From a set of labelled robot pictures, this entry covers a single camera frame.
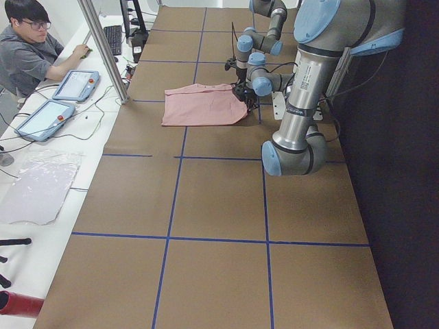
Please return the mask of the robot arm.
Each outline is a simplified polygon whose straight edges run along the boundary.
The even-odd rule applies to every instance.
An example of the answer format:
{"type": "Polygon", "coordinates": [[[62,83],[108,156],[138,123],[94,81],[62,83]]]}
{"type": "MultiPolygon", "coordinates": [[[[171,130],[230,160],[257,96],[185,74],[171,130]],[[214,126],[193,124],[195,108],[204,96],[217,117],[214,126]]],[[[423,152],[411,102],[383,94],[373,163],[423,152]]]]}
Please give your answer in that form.
{"type": "Polygon", "coordinates": [[[278,131],[262,146],[270,175],[307,175],[326,161],[327,142],[313,122],[319,98],[327,89],[346,48],[368,56],[398,47],[404,32],[405,1],[306,1],[294,21],[298,67],[291,76],[269,73],[265,54],[282,49],[281,30],[287,18],[282,1],[251,1],[252,12],[270,18],[267,35],[251,27],[237,42],[237,73],[260,97],[286,92],[278,131]]]}
{"type": "Polygon", "coordinates": [[[265,32],[258,32],[255,26],[245,28],[237,39],[235,59],[235,72],[238,82],[246,79],[250,54],[256,50],[277,56],[283,47],[281,33],[287,20],[287,8],[283,1],[249,1],[249,9],[253,14],[269,19],[265,32]]]}

